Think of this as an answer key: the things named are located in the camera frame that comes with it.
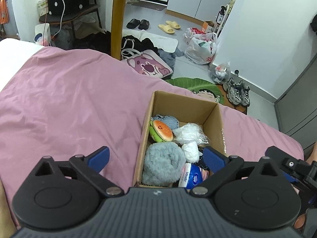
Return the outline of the person's right hand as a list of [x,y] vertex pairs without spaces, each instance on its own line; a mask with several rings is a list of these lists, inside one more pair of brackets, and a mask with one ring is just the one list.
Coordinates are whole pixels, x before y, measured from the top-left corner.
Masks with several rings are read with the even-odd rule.
[[304,223],[306,221],[306,215],[302,214],[300,215],[297,219],[296,222],[294,223],[294,228],[295,229],[300,229],[304,226]]

